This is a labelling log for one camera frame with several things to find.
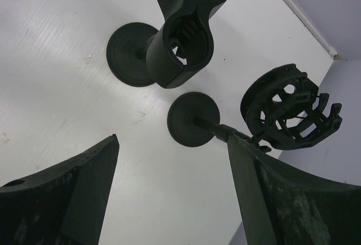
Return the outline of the black round-base stand back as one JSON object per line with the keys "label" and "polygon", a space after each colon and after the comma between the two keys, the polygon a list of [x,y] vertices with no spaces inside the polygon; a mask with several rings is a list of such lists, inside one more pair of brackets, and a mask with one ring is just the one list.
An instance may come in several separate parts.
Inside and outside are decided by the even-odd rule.
{"label": "black round-base stand back", "polygon": [[226,1],[157,0],[164,17],[160,29],[132,22],[111,35],[106,48],[111,72],[133,87],[183,85],[211,61],[209,20]]}

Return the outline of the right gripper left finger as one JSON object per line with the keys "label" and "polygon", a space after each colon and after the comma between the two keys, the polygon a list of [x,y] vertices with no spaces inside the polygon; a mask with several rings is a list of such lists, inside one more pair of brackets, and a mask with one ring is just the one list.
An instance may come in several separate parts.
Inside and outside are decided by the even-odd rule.
{"label": "right gripper left finger", "polygon": [[119,148],[113,134],[1,186],[1,244],[98,244]]}

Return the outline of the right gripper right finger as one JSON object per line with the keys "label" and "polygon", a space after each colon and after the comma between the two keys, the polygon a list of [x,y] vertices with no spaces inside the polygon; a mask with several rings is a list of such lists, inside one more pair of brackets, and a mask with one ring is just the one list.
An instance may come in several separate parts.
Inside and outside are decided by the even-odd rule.
{"label": "right gripper right finger", "polygon": [[248,244],[360,244],[360,186],[306,173],[235,134],[227,147]]}

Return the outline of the black shock-mount round-base stand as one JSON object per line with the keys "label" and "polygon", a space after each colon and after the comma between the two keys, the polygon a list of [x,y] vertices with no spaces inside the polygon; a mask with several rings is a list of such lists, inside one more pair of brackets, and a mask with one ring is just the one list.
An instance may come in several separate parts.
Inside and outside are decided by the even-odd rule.
{"label": "black shock-mount round-base stand", "polygon": [[215,101],[201,92],[179,96],[171,105],[167,125],[172,138],[186,147],[199,147],[212,138],[228,142],[235,134],[263,152],[310,148],[339,130],[342,105],[323,111],[328,93],[320,93],[306,72],[293,63],[276,67],[257,79],[245,92],[241,115],[251,133],[220,123]]}

